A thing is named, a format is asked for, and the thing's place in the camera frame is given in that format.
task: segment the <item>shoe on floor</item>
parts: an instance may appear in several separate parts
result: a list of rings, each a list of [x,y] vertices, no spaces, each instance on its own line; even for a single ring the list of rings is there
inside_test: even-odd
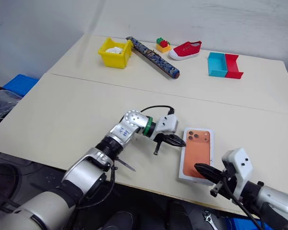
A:
[[[199,54],[202,42],[185,42],[180,46],[172,49],[169,56],[175,60],[184,60],[195,57]]]

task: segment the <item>yellow lego brick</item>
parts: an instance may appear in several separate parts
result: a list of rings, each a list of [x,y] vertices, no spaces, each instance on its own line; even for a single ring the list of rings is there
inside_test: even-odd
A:
[[[168,52],[171,50],[170,45],[168,45],[167,47],[164,47],[164,48],[162,46],[160,46],[159,44],[156,44],[156,46],[157,46],[157,50],[159,50],[161,53],[165,53],[165,52]]]

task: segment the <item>white wall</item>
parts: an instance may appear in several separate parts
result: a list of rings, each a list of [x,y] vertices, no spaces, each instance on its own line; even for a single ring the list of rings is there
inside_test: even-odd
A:
[[[279,59],[288,70],[288,0],[0,0],[0,85],[40,77],[82,32]]]

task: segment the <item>orange phone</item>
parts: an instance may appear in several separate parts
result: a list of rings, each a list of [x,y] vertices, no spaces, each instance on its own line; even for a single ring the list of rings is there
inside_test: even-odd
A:
[[[187,130],[186,148],[183,163],[183,174],[204,178],[194,167],[196,163],[210,165],[210,132]]]

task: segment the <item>blue crate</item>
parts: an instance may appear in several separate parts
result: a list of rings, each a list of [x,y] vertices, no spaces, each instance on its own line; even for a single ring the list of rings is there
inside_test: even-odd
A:
[[[209,76],[224,78],[227,71],[225,54],[211,52],[208,57]]]
[[[22,74],[18,74],[7,84],[3,86],[4,89],[10,90],[20,96],[25,96],[30,89],[38,82],[38,79],[30,78]]]
[[[240,219],[240,218],[226,218],[227,227],[230,230],[257,230],[257,227],[253,224],[250,219]],[[265,230],[273,230],[266,223],[264,224]]]

